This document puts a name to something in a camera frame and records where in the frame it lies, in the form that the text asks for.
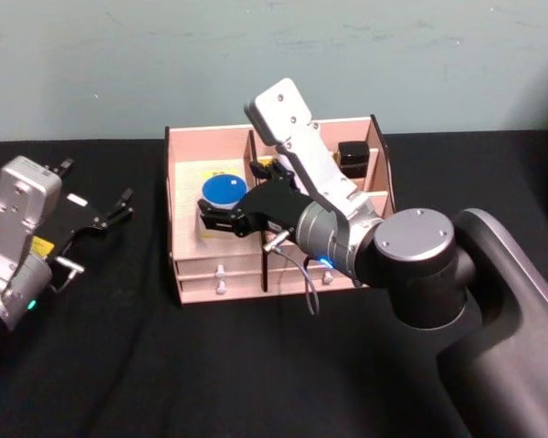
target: circular joint cap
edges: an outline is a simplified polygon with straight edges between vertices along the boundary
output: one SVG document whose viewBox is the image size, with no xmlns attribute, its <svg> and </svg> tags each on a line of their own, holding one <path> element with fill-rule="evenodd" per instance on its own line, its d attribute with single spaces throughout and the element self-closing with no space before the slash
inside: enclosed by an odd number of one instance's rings
<svg viewBox="0 0 548 438">
<path fill-rule="evenodd" d="M 445 215 L 415 208 L 398 212 L 379 224 L 374 242 L 387 258 L 418 262 L 442 253 L 452 243 L 454 234 L 453 224 Z"/>
</svg>

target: black tablecloth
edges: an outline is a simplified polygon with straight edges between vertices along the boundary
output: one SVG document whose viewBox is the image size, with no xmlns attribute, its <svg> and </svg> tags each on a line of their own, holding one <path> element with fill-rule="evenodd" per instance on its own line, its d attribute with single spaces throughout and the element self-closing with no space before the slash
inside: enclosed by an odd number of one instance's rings
<svg viewBox="0 0 548 438">
<path fill-rule="evenodd" d="M 398 209 L 500 219 L 548 280 L 548 132 L 387 136 Z M 133 220 L 70 255 L 88 270 L 41 299 L 0 361 L 0 436 L 469 436 L 436 354 L 480 322 L 404 327 L 383 290 L 179 308 L 168 269 L 164 143 L 0 143 L 76 160 L 66 188 L 102 210 L 135 191 Z"/>
</svg>

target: blue led light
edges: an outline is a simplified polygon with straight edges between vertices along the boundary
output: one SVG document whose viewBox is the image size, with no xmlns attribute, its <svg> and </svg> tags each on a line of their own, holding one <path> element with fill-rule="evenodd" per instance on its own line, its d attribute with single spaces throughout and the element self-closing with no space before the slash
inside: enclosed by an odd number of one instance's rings
<svg viewBox="0 0 548 438">
<path fill-rule="evenodd" d="M 325 266 L 327 266 L 328 268 L 332 269 L 332 263 L 326 258 L 320 258 L 319 261 L 323 263 Z"/>
</svg>

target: light blue wall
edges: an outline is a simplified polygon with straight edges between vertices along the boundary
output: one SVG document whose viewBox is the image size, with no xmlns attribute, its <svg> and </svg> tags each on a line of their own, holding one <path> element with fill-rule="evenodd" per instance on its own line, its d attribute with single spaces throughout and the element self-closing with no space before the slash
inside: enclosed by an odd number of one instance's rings
<svg viewBox="0 0 548 438">
<path fill-rule="evenodd" d="M 385 132 L 548 127 L 548 0 L 0 0 L 0 140 L 245 123 L 282 77 Z"/>
</svg>

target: black table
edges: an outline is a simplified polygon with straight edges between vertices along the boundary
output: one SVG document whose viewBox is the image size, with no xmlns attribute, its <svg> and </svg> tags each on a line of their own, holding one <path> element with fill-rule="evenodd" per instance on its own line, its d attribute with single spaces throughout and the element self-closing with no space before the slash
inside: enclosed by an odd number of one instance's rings
<svg viewBox="0 0 548 438">
<path fill-rule="evenodd" d="M 548 280 L 548 132 L 387 136 L 398 209 L 500 219 Z M 72 258 L 88 267 L 41 299 L 0 363 L 0 436 L 469 436 L 436 354 L 480 322 L 400 324 L 383 290 L 179 308 L 168 269 L 164 143 L 0 143 L 76 159 L 69 190 L 107 208 L 134 189 L 131 223 Z"/>
</svg>

